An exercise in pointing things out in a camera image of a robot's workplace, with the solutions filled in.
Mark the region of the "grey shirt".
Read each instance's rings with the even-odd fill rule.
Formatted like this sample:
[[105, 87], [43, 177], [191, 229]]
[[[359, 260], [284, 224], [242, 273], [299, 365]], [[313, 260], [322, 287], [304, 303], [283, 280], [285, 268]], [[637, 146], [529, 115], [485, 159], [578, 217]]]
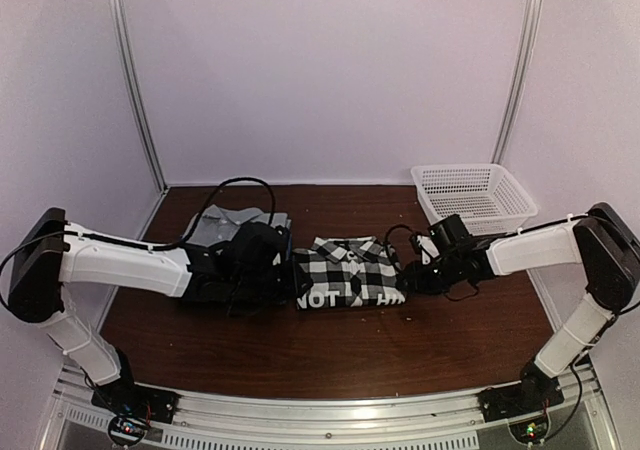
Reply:
[[257, 207], [231, 210], [209, 206], [187, 240], [189, 245], [212, 247], [223, 242], [236, 245], [264, 241], [277, 248], [291, 245], [291, 219], [287, 213], [271, 215]]

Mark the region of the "black white checkered shirt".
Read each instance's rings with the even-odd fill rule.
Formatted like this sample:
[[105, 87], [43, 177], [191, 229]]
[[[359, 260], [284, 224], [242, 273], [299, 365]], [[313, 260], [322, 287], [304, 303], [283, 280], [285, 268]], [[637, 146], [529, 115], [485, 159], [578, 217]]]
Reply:
[[299, 310], [401, 305], [393, 246], [374, 236], [314, 239], [293, 251]]

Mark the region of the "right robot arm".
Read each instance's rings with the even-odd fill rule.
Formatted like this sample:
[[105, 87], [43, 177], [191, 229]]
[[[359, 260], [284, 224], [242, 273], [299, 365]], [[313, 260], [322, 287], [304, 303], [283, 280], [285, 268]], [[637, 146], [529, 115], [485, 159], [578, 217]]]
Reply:
[[511, 233], [473, 235], [457, 214], [413, 239], [425, 262], [399, 273], [401, 290], [443, 295], [454, 285], [525, 271], [547, 310], [564, 317], [525, 365], [512, 400], [535, 410], [554, 378], [580, 360], [623, 314], [639, 305], [639, 239], [613, 206], [594, 204], [582, 214]]

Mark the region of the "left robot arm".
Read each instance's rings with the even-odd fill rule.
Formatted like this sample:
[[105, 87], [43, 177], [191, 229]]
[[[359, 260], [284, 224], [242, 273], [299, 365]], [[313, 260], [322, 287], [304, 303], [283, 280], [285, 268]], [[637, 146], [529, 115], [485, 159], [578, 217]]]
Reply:
[[130, 287], [235, 311], [279, 305], [304, 279], [283, 226], [250, 221], [213, 244], [189, 234], [159, 244], [89, 230], [68, 221], [61, 208], [48, 209], [5, 261], [13, 266], [5, 308], [44, 329], [123, 414], [143, 406], [143, 391], [124, 353], [77, 314], [65, 285]]

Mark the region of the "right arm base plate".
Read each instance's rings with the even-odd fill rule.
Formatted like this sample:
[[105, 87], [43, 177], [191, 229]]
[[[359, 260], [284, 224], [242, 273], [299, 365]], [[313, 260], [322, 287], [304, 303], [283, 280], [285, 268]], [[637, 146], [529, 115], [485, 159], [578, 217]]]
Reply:
[[477, 399], [486, 423], [541, 413], [565, 401], [557, 379], [543, 391], [531, 381], [489, 387], [479, 392]]

